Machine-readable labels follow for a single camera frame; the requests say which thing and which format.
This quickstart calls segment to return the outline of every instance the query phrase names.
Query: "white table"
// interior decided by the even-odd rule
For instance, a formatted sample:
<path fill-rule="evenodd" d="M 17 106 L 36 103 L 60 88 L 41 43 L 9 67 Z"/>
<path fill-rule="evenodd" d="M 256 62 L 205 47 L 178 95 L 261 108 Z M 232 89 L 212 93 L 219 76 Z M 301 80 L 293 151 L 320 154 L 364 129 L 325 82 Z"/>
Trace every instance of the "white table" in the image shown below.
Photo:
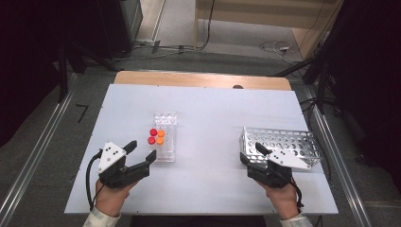
<path fill-rule="evenodd" d="M 66 214 L 87 214 L 85 171 L 108 140 L 138 148 L 127 166 L 148 155 L 153 112 L 176 111 L 179 126 L 176 162 L 154 163 L 150 176 L 131 191 L 123 214 L 265 215 L 272 207 L 264 190 L 247 177 L 239 161 L 242 127 L 306 131 L 297 97 L 291 91 L 226 88 L 111 85 L 74 183 Z M 94 162 L 91 185 L 97 179 Z M 307 214 L 337 214 L 320 165 L 310 172 L 294 170 Z"/>

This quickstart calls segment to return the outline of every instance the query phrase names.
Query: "black cable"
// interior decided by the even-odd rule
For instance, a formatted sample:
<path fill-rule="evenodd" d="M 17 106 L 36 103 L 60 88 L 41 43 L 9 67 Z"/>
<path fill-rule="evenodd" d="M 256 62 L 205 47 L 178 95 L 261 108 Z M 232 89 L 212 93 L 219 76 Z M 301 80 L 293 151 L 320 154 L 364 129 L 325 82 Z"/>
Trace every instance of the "black cable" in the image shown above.
<path fill-rule="evenodd" d="M 316 220 L 316 223 L 313 225 L 313 227 L 318 227 L 319 224 L 323 227 L 323 216 L 318 216 L 318 219 Z"/>
<path fill-rule="evenodd" d="M 311 104 L 309 104 L 309 106 L 308 106 L 307 108 L 303 109 L 302 112 L 305 112 L 305 111 L 309 110 L 312 106 L 316 105 L 316 104 L 317 104 L 316 101 L 317 101 L 317 98 L 316 98 L 316 97 L 312 97 L 312 98 L 310 98 L 310 99 L 301 101 L 301 102 L 300 102 L 300 105 L 303 105 L 303 104 L 305 104 L 305 103 L 307 103 L 307 102 L 311 102 Z M 324 103 L 324 104 L 331 105 L 331 106 L 335 106 L 335 105 L 336 105 L 336 102 L 335 102 L 335 101 L 336 101 L 336 99 L 335 99 L 335 98 L 332 98 L 332 97 L 325 97 L 325 98 L 323 99 L 323 103 Z"/>
<path fill-rule="evenodd" d="M 322 3 L 321 9 L 319 10 L 318 15 L 316 16 L 315 22 L 314 22 L 313 25 L 307 30 L 307 32 L 306 32 L 304 38 L 302 39 L 301 44 L 300 44 L 300 46 L 299 46 L 299 51 L 301 51 L 301 47 L 302 47 L 302 45 L 304 44 L 304 40 L 305 40 L 305 38 L 306 38 L 306 36 L 307 36 L 307 33 L 309 33 L 309 31 L 316 25 L 316 22 L 318 22 L 318 19 L 319 19 L 319 16 L 321 15 L 321 12 L 322 12 L 322 9 L 323 9 L 324 4 L 325 4 L 325 0 L 324 0 L 323 3 Z"/>
<path fill-rule="evenodd" d="M 94 161 L 96 159 L 99 159 L 101 157 L 102 154 L 102 149 L 99 151 L 99 153 L 97 153 L 94 157 L 92 157 L 91 161 L 89 161 L 88 167 L 86 168 L 86 196 L 88 198 L 88 202 L 89 202 L 89 207 L 90 210 L 92 211 L 92 209 L 94 209 L 94 203 L 92 202 L 92 196 L 91 196 L 91 186 L 90 186 L 90 173 L 91 173 L 91 167 L 92 164 L 94 163 Z"/>
<path fill-rule="evenodd" d="M 192 45 L 159 45 L 159 46 L 151 46 L 151 45 L 146 45 L 145 46 L 149 46 L 149 47 L 153 47 L 153 48 L 165 48 L 165 49 L 175 49 L 175 50 L 191 50 L 191 51 L 200 51 L 203 50 L 208 44 L 209 44 L 209 40 L 210 40 L 210 25 L 212 24 L 212 15 L 213 15 L 213 9 L 215 7 L 215 2 L 216 0 L 213 0 L 212 2 L 212 7 L 210 8 L 210 14 L 209 14 L 209 19 L 208 19 L 208 24 L 207 24 L 207 38 L 206 38 L 206 42 L 204 42 L 203 46 L 201 47 L 197 47 L 194 48 L 194 46 Z"/>
<path fill-rule="evenodd" d="M 298 200 L 297 200 L 297 208 L 298 208 L 298 212 L 301 213 L 301 208 L 304 207 L 304 205 L 302 204 L 301 200 L 302 200 L 302 192 L 301 189 L 297 186 L 297 184 L 295 184 L 292 180 L 287 179 L 286 177 L 284 177 L 281 173 L 275 171 L 272 168 L 269 168 L 269 170 L 274 173 L 274 175 L 276 175 L 277 177 L 283 179 L 284 181 L 288 182 L 289 184 L 291 184 L 295 190 L 297 191 L 297 195 L 298 195 Z"/>
<path fill-rule="evenodd" d="M 312 113 L 313 113 L 313 109 L 314 109 L 315 106 L 316 106 L 316 101 L 315 101 L 316 99 L 317 99 L 316 97 L 312 97 L 312 98 L 310 98 L 310 99 L 307 99 L 307 100 L 303 101 L 303 102 L 306 102 L 306 101 L 313 100 L 312 103 L 309 105 L 309 107 L 307 107 L 307 108 L 305 109 L 305 111 L 308 111 L 306 124 L 307 124 L 307 127 L 309 128 L 310 131 L 313 131 L 312 124 L 311 124 L 311 122 L 310 122 L 310 118 L 311 118 L 311 115 L 312 115 Z M 332 170 L 331 170 L 330 162 L 329 162 L 329 160 L 328 160 L 327 154 L 325 153 L 325 151 L 324 151 L 324 149 L 323 149 L 323 146 L 322 146 L 322 144 L 321 144 L 321 141 L 319 140 L 319 138 L 318 138 L 317 136 L 316 136 L 315 138 L 316 138 L 316 141 L 318 142 L 320 148 L 322 149 L 322 154 L 323 154 L 323 156 L 324 156 L 324 159 L 326 160 L 327 171 L 328 171 L 328 179 L 327 179 L 327 181 L 329 181 L 330 184 L 331 184 L 331 180 L 332 180 Z"/>
<path fill-rule="evenodd" d="M 301 69 L 297 70 L 297 72 L 298 72 L 298 74 L 299 74 L 301 77 L 303 77 L 304 74 L 301 73 L 300 70 L 301 70 Z M 293 73 L 290 73 L 290 74 L 291 74 L 293 77 L 295 77 L 295 78 L 299 78 L 299 77 L 295 76 Z"/>
<path fill-rule="evenodd" d="M 94 198 L 92 199 L 92 204 L 95 204 L 95 199 L 96 199 L 97 195 L 100 193 L 101 189 L 103 189 L 104 185 L 105 184 L 103 183 L 103 185 L 100 187 L 100 189 L 98 189 L 98 191 L 96 192 Z"/>
<path fill-rule="evenodd" d="M 206 0 L 204 0 L 203 1 L 203 8 L 204 8 L 204 10 L 203 10 L 203 18 L 205 18 L 206 17 Z M 203 39 L 203 44 L 205 44 L 205 39 L 204 39 L 204 34 L 206 34 L 206 28 L 204 27 L 204 25 L 205 25 L 205 22 L 206 22 L 206 19 L 203 19 L 203 23 L 202 23 L 202 28 L 203 28 L 203 33 L 202 33 L 202 39 Z"/>

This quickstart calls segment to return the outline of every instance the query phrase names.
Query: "wire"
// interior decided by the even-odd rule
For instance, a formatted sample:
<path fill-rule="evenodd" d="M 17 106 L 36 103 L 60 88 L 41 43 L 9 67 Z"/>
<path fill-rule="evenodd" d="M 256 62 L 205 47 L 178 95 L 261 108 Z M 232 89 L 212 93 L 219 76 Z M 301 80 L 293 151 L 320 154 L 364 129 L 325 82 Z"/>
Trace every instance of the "wire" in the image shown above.
<path fill-rule="evenodd" d="M 273 46 L 272 46 L 272 50 L 267 50 L 267 49 L 265 49 L 265 46 L 264 46 L 264 44 L 270 44 L 270 43 L 273 43 Z M 282 43 L 284 43 L 284 44 L 289 44 L 289 45 L 287 45 L 286 47 L 288 47 L 288 49 L 290 49 L 291 47 L 292 47 L 292 42 L 289 42 L 289 41 L 267 41 L 267 42 L 264 42 L 264 43 L 261 43 L 260 45 L 259 45 L 259 48 L 261 49 L 261 50 L 263 50 L 263 51 L 266 51 L 266 52 L 274 52 L 280 59 L 282 59 L 283 61 L 285 61 L 285 62 L 287 62 L 287 63 L 289 63 L 289 64 L 295 64 L 295 62 L 292 62 L 292 61 L 289 61 L 289 60 L 287 60 L 287 59 L 285 59 L 284 57 L 283 57 L 283 55 L 287 52 L 284 52 L 283 54 L 280 54 L 280 53 L 278 53 L 278 51 L 277 51 L 277 49 L 276 49 L 276 45 L 277 44 L 282 44 Z"/>
<path fill-rule="evenodd" d="M 96 199 L 97 195 L 100 193 L 101 189 L 103 189 L 104 185 L 105 184 L 103 183 L 103 185 L 100 187 L 100 189 L 98 189 L 98 191 L 96 192 L 94 198 L 92 199 L 92 204 L 95 204 L 95 199 Z"/>
<path fill-rule="evenodd" d="M 284 177 L 281 173 L 275 171 L 274 169 L 269 167 L 269 170 L 274 173 L 274 175 L 278 176 L 279 178 L 285 180 L 286 182 L 288 182 L 289 184 L 291 184 L 295 190 L 297 191 L 297 195 L 298 195 L 298 200 L 297 200 L 297 208 L 298 208 L 298 212 L 301 213 L 301 208 L 304 207 L 304 205 L 302 204 L 301 200 L 302 200 L 302 192 L 301 189 L 297 186 L 297 184 L 295 184 L 293 182 L 293 178 L 292 180 L 287 179 L 286 177 Z"/>
<path fill-rule="evenodd" d="M 325 4 L 325 0 L 324 0 L 323 3 L 322 3 L 321 9 L 319 10 L 318 15 L 316 16 L 315 22 L 314 22 L 313 25 L 307 30 L 307 32 L 306 32 L 304 38 L 302 39 L 301 45 L 299 46 L 297 52 L 300 52 L 300 51 L 301 51 L 301 47 L 302 47 L 302 45 L 304 44 L 304 40 L 305 40 L 305 38 L 306 38 L 306 36 L 307 36 L 307 33 L 309 33 L 309 31 L 310 31 L 310 30 L 316 25 L 316 23 L 318 22 L 318 19 L 319 19 L 320 15 L 321 15 L 321 12 L 322 12 L 322 9 L 323 9 L 324 4 Z"/>
<path fill-rule="evenodd" d="M 208 19 L 208 25 L 207 25 L 207 37 L 206 37 L 206 41 L 203 41 L 203 46 L 197 47 L 197 48 L 195 48 L 195 49 L 194 49 L 194 46 L 192 46 L 192 45 L 159 45 L 159 46 L 149 46 L 149 45 L 147 45 L 147 46 L 152 47 L 152 48 L 165 48 L 165 49 L 175 49 L 175 50 L 188 50 L 188 52 L 189 52 L 189 51 L 200 51 L 200 50 L 203 50 L 203 49 L 209 44 L 209 40 L 210 40 L 210 26 L 211 26 L 211 24 L 212 24 L 212 16 L 213 16 L 213 10 L 214 10 L 214 7 L 215 7 L 215 2 L 216 2 L 216 0 L 213 0 L 213 2 L 212 2 L 212 7 L 210 8 L 209 19 Z"/>
<path fill-rule="evenodd" d="M 206 0 L 203 0 L 203 8 L 206 9 Z M 203 11 L 203 18 L 206 18 L 206 10 Z M 206 28 L 204 27 L 205 22 L 206 22 L 206 19 L 203 19 L 203 25 L 202 25 L 202 27 L 203 27 L 203 33 L 202 33 L 202 36 L 203 36 L 203 44 L 205 44 L 205 40 L 206 40 L 206 39 L 204 38 L 204 35 L 206 34 Z"/>
<path fill-rule="evenodd" d="M 316 101 L 317 101 L 317 98 L 316 97 L 312 97 L 310 99 L 307 99 L 307 100 L 304 100 L 304 101 L 300 102 L 301 105 L 304 104 L 304 103 L 307 103 L 307 102 L 311 102 L 311 104 L 306 109 L 303 110 L 303 112 L 308 111 L 306 124 L 307 124 L 307 127 L 308 127 L 308 129 L 310 131 L 313 131 L 312 124 L 311 124 L 311 115 L 312 115 L 313 110 L 314 110 L 314 108 L 316 106 Z M 328 171 L 328 179 L 327 179 L 327 181 L 331 184 L 331 181 L 332 181 L 332 170 L 331 170 L 330 162 L 328 160 L 328 156 L 325 153 L 325 151 L 323 149 L 323 146 L 322 146 L 322 143 L 319 140 L 319 138 L 317 136 L 315 136 L 315 138 L 316 138 L 316 141 L 319 144 L 319 147 L 322 149 L 322 154 L 324 156 L 324 159 L 326 160 L 327 171 Z"/>
<path fill-rule="evenodd" d="M 297 72 L 298 72 L 298 74 L 299 74 L 301 77 L 303 77 L 305 72 L 301 73 L 301 72 L 300 72 L 301 69 L 298 69 Z M 299 78 L 299 77 L 295 76 L 294 73 L 295 73 L 295 72 L 292 72 L 292 73 L 290 73 L 290 74 L 291 74 L 293 77 L 295 77 L 295 78 Z"/>
<path fill-rule="evenodd" d="M 94 161 L 96 159 L 99 159 L 101 157 L 102 154 L 102 149 L 99 151 L 99 153 L 97 153 L 94 157 L 92 157 L 91 161 L 89 161 L 88 167 L 86 168 L 86 197 L 88 198 L 88 202 L 89 202 L 89 207 L 90 210 L 92 211 L 94 209 L 94 202 L 92 201 L 92 196 L 91 196 L 91 186 L 90 186 L 90 173 L 91 173 L 91 167 L 92 164 L 94 163 Z"/>
<path fill-rule="evenodd" d="M 318 219 L 316 220 L 316 223 L 313 225 L 313 227 L 318 227 L 319 224 L 323 227 L 323 216 L 319 216 Z"/>
<path fill-rule="evenodd" d="M 124 60 L 149 60 L 149 59 L 160 59 L 160 58 L 164 58 L 164 57 L 170 56 L 170 55 L 176 55 L 176 54 L 179 54 L 179 53 L 194 52 L 194 51 L 195 51 L 195 50 L 192 50 L 192 51 L 182 51 L 182 52 L 174 52 L 174 53 L 169 53 L 169 54 L 164 54 L 164 55 L 159 55 L 159 56 L 139 57 L 139 58 L 125 58 L 125 59 L 116 59 L 116 60 L 124 61 Z"/>

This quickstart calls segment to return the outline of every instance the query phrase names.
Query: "power cord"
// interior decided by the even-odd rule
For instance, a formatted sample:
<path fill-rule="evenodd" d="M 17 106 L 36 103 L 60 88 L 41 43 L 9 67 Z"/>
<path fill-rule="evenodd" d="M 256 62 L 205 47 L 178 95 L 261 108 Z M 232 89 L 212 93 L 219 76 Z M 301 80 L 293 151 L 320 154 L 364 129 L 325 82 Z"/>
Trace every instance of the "power cord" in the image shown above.
<path fill-rule="evenodd" d="M 267 50 L 267 49 L 265 48 L 265 44 L 271 44 L 271 43 L 273 43 L 273 45 L 272 45 L 272 50 Z M 277 45 L 277 44 L 287 44 L 286 46 L 279 47 L 279 50 L 283 52 L 282 54 L 280 54 L 280 53 L 278 52 L 278 50 L 276 49 L 276 45 Z M 280 59 L 282 59 L 283 61 L 285 61 L 285 62 L 287 62 L 287 63 L 293 65 L 293 64 L 295 64 L 295 62 L 289 61 L 289 60 L 287 60 L 287 59 L 285 59 L 285 58 L 283 57 L 283 55 L 285 55 L 286 52 L 289 51 L 289 49 L 290 49 L 291 47 L 292 47 L 292 42 L 289 42 L 289 41 L 266 41 L 266 42 L 263 42 L 263 43 L 261 43 L 261 44 L 259 45 L 259 48 L 260 48 L 261 50 L 266 51 L 266 52 L 274 52 Z"/>
<path fill-rule="evenodd" d="M 99 151 L 99 153 L 97 153 L 94 157 L 92 157 L 91 161 L 89 161 L 88 167 L 86 168 L 86 176 L 85 176 L 85 180 L 86 180 L 86 196 L 88 198 L 89 207 L 90 207 L 91 211 L 94 209 L 95 198 L 92 200 L 91 186 L 90 186 L 90 173 L 91 173 L 92 164 L 94 163 L 94 161 L 96 159 L 99 159 L 101 157 L 102 151 L 103 150 L 101 149 Z M 96 192 L 95 197 L 100 192 L 100 190 L 103 188 L 103 186 Z"/>
<path fill-rule="evenodd" d="M 321 16 L 321 13 L 322 13 L 322 9 L 323 9 L 324 4 L 325 4 L 325 0 L 324 0 L 323 3 L 322 3 L 321 9 L 319 10 L 318 15 L 316 16 L 315 22 L 314 22 L 313 25 L 307 30 L 307 32 L 306 32 L 304 38 L 303 38 L 302 41 L 301 41 L 301 44 L 300 44 L 300 47 L 299 47 L 298 51 L 295 52 L 295 53 L 300 52 L 301 47 L 302 47 L 302 45 L 304 44 L 305 38 L 306 38 L 306 36 L 307 36 L 307 33 L 309 33 L 309 31 L 310 31 L 310 30 L 316 25 L 316 23 L 318 22 L 318 19 L 319 19 L 319 17 Z"/>
<path fill-rule="evenodd" d="M 323 227 L 323 216 L 319 215 L 318 219 L 316 220 L 316 223 L 313 225 L 313 227 L 318 227 L 319 224 L 321 224 L 321 226 Z"/>
<path fill-rule="evenodd" d="M 301 213 L 301 208 L 304 207 L 304 205 L 302 204 L 301 200 L 302 200 L 302 192 L 301 189 L 297 186 L 297 184 L 295 184 L 294 179 L 292 178 L 291 180 L 287 179 L 286 177 L 284 177 L 281 173 L 275 171 L 272 168 L 269 168 L 269 170 L 276 175 L 277 177 L 283 179 L 284 181 L 288 182 L 291 186 L 293 186 L 297 192 L 298 195 L 298 200 L 297 200 L 297 209 L 298 212 Z"/>
<path fill-rule="evenodd" d="M 209 13 L 209 19 L 208 19 L 208 24 L 207 24 L 207 37 L 206 41 L 203 43 L 203 46 L 197 47 L 194 49 L 194 46 L 192 45 L 159 45 L 159 46 L 151 46 L 147 44 L 142 44 L 147 47 L 151 48 L 165 48 L 165 49 L 174 49 L 174 50 L 187 50 L 187 51 L 181 51 L 181 52 L 193 52 L 193 51 L 201 51 L 203 50 L 208 44 L 210 40 L 210 26 L 212 24 L 212 16 L 213 16 L 213 10 L 215 8 L 215 2 L 216 0 L 213 0 L 212 2 L 212 7 L 210 8 L 210 13 Z"/>
<path fill-rule="evenodd" d="M 311 125 L 311 115 L 312 115 L 313 110 L 314 110 L 314 108 L 315 108 L 315 106 L 316 106 L 316 100 L 317 100 L 316 97 L 312 97 L 312 98 L 310 98 L 310 99 L 307 99 L 307 100 L 305 100 L 305 101 L 300 102 L 300 105 L 303 105 L 303 104 L 305 104 L 305 103 L 307 103 L 307 102 L 311 102 L 311 103 L 309 104 L 309 106 L 308 106 L 306 109 L 303 110 L 303 112 L 306 112 L 306 111 L 307 111 L 307 121 L 306 121 L 306 124 L 307 124 L 307 127 L 308 127 L 308 129 L 309 129 L 310 131 L 313 131 L 313 128 L 312 128 L 312 125 Z M 324 101 L 324 103 L 326 103 L 326 104 L 334 105 L 334 101 L 333 101 L 333 100 L 334 100 L 333 98 L 325 98 L 323 101 Z M 329 161 L 328 161 L 328 156 L 327 156 L 326 152 L 324 151 L 323 146 L 322 146 L 322 143 L 321 143 L 321 141 L 319 140 L 319 138 L 318 138 L 318 137 L 315 137 L 315 138 L 316 138 L 316 141 L 318 142 L 320 148 L 322 149 L 322 153 L 323 153 L 324 159 L 326 160 L 326 163 L 327 163 L 327 171 L 328 171 L 328 179 L 327 179 L 327 181 L 331 184 L 331 181 L 332 181 L 332 170 L 331 170 L 331 165 L 330 165 L 330 163 L 329 163 Z"/>

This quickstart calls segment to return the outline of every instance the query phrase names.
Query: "white sleeve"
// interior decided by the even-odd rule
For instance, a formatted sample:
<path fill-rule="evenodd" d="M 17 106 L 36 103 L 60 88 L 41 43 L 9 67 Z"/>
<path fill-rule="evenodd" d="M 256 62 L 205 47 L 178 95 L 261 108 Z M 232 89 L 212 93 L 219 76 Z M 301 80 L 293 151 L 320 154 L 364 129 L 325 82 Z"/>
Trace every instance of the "white sleeve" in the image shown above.
<path fill-rule="evenodd" d="M 83 227 L 114 227 L 120 218 L 121 215 L 118 218 L 107 216 L 94 207 L 83 224 Z"/>
<path fill-rule="evenodd" d="M 280 220 L 280 222 L 283 227 L 313 227 L 310 220 L 302 214 L 291 219 Z"/>

